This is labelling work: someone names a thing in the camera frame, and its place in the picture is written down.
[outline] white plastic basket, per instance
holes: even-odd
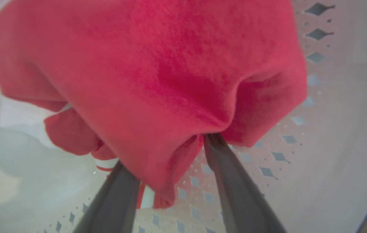
[[[234,150],[289,232],[353,233],[367,215],[367,1],[293,4],[308,99]],[[71,232],[104,181],[95,171],[89,156],[0,130],[0,233]],[[203,151],[176,196],[168,210],[139,210],[133,232],[225,232]]]

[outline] red garment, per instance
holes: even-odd
[[[3,94],[71,103],[46,120],[51,140],[117,155],[155,190],[155,208],[173,204],[202,133],[253,146],[305,99],[305,75],[286,0],[14,0],[0,11]]]

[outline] red sweatshirt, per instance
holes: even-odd
[[[174,202],[221,132],[253,146],[306,96],[287,0],[13,0],[0,10],[0,88],[49,110],[55,145],[118,157]]]

